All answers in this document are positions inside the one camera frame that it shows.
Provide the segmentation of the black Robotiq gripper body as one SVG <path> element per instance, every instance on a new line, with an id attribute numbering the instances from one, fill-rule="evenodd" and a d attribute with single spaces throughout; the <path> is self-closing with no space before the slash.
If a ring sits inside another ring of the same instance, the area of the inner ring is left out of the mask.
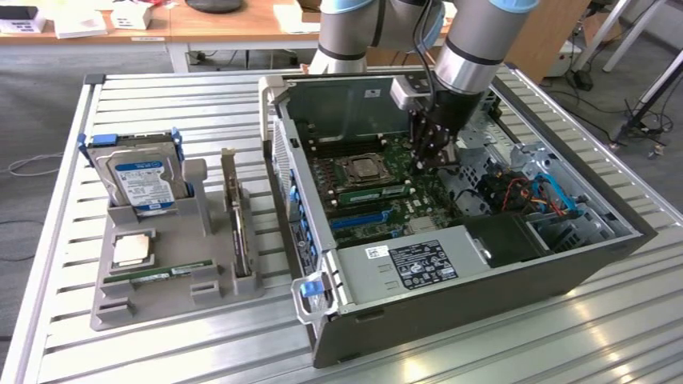
<path id="1" fill-rule="evenodd" d="M 438 132 L 458 134 L 468 123 L 482 100 L 482 94 L 460 94 L 438 90 L 427 111 L 427 119 Z"/>

